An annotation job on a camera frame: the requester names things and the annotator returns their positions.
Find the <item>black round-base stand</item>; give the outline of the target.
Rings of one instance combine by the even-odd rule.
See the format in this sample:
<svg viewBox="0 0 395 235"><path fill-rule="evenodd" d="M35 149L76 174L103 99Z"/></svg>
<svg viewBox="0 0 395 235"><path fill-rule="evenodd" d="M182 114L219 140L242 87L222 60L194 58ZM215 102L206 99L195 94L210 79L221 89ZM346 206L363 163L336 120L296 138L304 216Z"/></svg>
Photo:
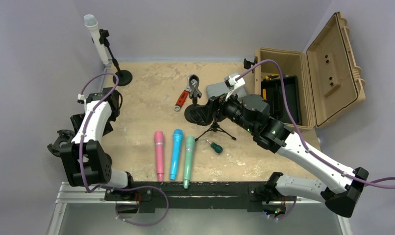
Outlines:
<svg viewBox="0 0 395 235"><path fill-rule="evenodd" d="M117 59L114 57L114 55L111 51L111 48L110 48L110 43L107 39L110 36L108 30L99 29L99 34L100 34L99 42L107 48L107 50L111 56L112 63L117 70L115 75L119 78L119 80L117 81L116 78L113 77L113 83L117 84L118 86L128 85L132 81L132 78L133 78L132 73L128 70L120 69L119 63L118 63Z"/></svg>
<svg viewBox="0 0 395 235"><path fill-rule="evenodd" d="M191 81L193 84L191 85L191 91L189 93L189 98L192 100L192 104L196 106L195 110L203 112L205 116L211 117L213 110L209 110L208 102L205 105L198 105L198 99L201 98L202 92L199 90L199 77L195 74L191 74L188 76L188 81Z"/></svg>

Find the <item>black tripod shock-mount stand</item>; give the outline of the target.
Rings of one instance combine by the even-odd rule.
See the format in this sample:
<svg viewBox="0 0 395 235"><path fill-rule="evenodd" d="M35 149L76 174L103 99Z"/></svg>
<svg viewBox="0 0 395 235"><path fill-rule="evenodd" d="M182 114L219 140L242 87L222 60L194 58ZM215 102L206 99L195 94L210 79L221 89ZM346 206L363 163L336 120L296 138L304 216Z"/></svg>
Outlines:
<svg viewBox="0 0 395 235"><path fill-rule="evenodd" d="M216 111L210 118L209 116L205 116L203 112L198 112L195 110L196 106L194 105L189 105L185 112L184 116L185 119L192 124L196 124L199 126L209 126L209 128L204 131L200 136L195 138L195 142L197 142L203 135L205 135L208 132L222 132L230 136L234 141L236 140L236 137L232 136L228 132L226 132L224 129L220 127L218 124L219 122L219 111Z"/></svg>

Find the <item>black round-base back stand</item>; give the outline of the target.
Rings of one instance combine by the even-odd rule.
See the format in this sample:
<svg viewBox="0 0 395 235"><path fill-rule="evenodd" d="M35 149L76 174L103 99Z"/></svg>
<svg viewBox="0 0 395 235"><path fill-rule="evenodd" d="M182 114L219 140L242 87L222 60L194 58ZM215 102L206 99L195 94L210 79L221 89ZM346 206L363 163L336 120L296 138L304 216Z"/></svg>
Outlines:
<svg viewBox="0 0 395 235"><path fill-rule="evenodd" d="M132 78L133 78L132 73L128 70L120 69L119 63L118 63L117 59L114 57L114 55L111 51L111 48L110 48L110 43L107 39L110 36L108 30L99 29L99 34L100 34L99 42L107 48L107 50L111 56L112 63L117 70L115 75L119 78L119 80L117 81L116 78L113 77L113 83L117 84L118 86L128 85L132 81Z"/></svg>

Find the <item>mint green microphone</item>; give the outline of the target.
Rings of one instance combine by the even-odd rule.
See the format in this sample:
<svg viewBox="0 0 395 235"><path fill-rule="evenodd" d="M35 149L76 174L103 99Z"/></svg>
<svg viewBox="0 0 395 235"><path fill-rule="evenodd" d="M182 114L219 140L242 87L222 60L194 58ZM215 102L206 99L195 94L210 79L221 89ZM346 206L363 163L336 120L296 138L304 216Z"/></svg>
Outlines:
<svg viewBox="0 0 395 235"><path fill-rule="evenodd" d="M183 187L184 189L189 188L191 180L191 172L193 165L193 156L195 150L195 137L188 136L185 143L185 162L184 162L184 172L183 172Z"/></svg>

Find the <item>blue microphone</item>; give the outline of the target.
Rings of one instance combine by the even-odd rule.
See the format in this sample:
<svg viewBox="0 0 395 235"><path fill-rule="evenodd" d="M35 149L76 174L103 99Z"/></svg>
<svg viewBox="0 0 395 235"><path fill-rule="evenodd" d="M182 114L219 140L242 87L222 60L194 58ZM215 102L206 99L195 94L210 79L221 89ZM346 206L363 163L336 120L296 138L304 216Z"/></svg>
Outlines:
<svg viewBox="0 0 395 235"><path fill-rule="evenodd" d="M173 133L173 148L169 173L169 179L173 181L176 179L177 176L182 140L183 131L181 129L175 129Z"/></svg>

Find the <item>pink microphone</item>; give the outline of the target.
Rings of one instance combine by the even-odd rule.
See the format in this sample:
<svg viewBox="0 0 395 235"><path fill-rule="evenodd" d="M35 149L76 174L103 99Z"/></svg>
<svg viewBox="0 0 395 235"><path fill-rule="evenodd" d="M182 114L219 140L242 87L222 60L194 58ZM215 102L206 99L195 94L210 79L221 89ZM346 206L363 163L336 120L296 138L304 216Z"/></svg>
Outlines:
<svg viewBox="0 0 395 235"><path fill-rule="evenodd" d="M158 182L164 181L164 134L156 131L154 134L156 175Z"/></svg>

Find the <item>white microphone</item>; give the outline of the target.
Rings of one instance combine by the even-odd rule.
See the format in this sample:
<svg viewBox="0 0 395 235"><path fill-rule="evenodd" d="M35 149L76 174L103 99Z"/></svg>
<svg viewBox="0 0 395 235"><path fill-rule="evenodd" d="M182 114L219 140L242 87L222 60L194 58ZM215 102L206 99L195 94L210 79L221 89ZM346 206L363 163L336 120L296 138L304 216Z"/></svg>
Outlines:
<svg viewBox="0 0 395 235"><path fill-rule="evenodd" d="M109 64L109 58L105 49L104 44L100 43L100 32L99 32L99 25L98 21L96 20L95 16L92 14L87 14L84 16L84 25L89 30L91 34L92 41L98 51L101 61L104 65Z"/></svg>

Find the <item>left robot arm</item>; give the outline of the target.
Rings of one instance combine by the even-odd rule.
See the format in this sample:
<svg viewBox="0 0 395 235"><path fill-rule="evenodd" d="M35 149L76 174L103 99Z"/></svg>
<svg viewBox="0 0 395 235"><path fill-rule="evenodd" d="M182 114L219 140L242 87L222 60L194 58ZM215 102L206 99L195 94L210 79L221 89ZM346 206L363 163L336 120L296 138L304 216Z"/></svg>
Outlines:
<svg viewBox="0 0 395 235"><path fill-rule="evenodd" d="M86 112L71 117L75 131L57 155L71 186L117 188L118 196L130 200L136 193L131 174L113 169L111 157L101 146L102 137L113 131L110 123L120 115L121 97L111 88L88 95Z"/></svg>

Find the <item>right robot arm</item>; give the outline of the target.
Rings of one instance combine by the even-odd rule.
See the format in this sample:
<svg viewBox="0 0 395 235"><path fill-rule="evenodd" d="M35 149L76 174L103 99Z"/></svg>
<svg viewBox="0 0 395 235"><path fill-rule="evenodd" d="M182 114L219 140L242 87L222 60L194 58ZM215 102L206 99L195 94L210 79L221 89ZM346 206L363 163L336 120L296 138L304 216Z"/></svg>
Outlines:
<svg viewBox="0 0 395 235"><path fill-rule="evenodd" d="M270 117L270 106L259 95L247 95L238 101L236 95L223 94L209 98L207 105L211 116L231 120L247 130L258 146L297 163L317 178L308 180L275 173L265 185L266 196L308 198L324 203L339 216L352 217L368 171L339 163L306 143L301 134Z"/></svg>

